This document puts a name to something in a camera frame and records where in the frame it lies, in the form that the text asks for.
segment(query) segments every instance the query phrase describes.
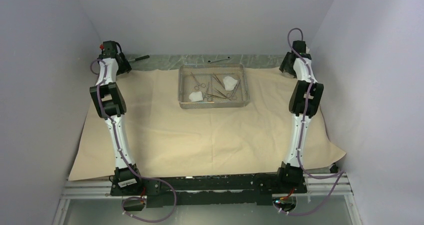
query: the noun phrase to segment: beige paper sheet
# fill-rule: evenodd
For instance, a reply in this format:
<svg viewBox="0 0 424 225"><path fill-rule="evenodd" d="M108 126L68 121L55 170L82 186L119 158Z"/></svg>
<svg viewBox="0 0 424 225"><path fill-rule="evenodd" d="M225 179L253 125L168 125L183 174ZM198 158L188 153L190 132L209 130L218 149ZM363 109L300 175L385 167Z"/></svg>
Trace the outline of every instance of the beige paper sheet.
<svg viewBox="0 0 424 225"><path fill-rule="evenodd" d="M277 68L246 69L250 103L242 108L181 109L178 71L132 71L117 83L127 106L126 134L143 176L176 177L275 172L292 136L289 100L296 79ZM307 169L345 152L329 142L320 111L309 126ZM90 105L69 180L112 175L115 156L105 122Z"/></svg>

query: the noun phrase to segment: metal tray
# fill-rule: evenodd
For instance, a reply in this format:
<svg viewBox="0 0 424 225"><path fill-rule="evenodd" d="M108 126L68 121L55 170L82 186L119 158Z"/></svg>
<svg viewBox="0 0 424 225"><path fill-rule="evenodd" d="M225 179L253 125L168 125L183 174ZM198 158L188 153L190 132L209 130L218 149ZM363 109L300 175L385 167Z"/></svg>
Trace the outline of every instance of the metal tray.
<svg viewBox="0 0 424 225"><path fill-rule="evenodd" d="M195 89L197 82L193 78L195 76L200 84L199 90ZM223 82L223 78L231 76L236 80L240 80L240 85L234 93L234 100L212 97L205 97L203 101L192 102L189 95L192 92L201 91L205 95L209 84L208 93L222 97L215 89L223 94L232 93L226 91L214 78L215 74L218 79ZM248 81L246 79L245 68L242 64L195 64L182 65L179 67L178 73L178 102L182 109L211 109L211 108L241 108L249 103Z"/></svg>

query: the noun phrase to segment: gray wall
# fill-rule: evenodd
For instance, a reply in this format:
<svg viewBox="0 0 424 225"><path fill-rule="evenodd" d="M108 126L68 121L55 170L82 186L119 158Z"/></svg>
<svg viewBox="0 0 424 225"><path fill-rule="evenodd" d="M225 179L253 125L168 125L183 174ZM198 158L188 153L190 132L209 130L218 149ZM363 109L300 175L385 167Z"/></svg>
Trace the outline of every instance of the gray wall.
<svg viewBox="0 0 424 225"><path fill-rule="evenodd" d="M134 54L284 54L310 41L333 0L80 0L102 40Z"/></svg>
<svg viewBox="0 0 424 225"><path fill-rule="evenodd" d="M311 45L364 224L423 224L423 0L334 0Z"/></svg>
<svg viewBox="0 0 424 225"><path fill-rule="evenodd" d="M78 0L0 0L1 224L53 221L96 77Z"/></svg>

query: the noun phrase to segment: sticker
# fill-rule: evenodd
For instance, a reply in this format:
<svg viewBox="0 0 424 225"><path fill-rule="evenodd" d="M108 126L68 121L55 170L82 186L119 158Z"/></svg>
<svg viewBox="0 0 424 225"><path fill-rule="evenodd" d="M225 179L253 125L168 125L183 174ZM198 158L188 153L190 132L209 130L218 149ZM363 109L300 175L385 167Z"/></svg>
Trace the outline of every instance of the sticker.
<svg viewBox="0 0 424 225"><path fill-rule="evenodd" d="M135 178L133 178L133 179L130 179L130 180L126 180L126 181L118 182L118 185L119 185L121 188L123 188L123 187L126 187L126 186L128 186L128 185L136 184L136 183L137 183L136 179L135 179Z"/></svg>

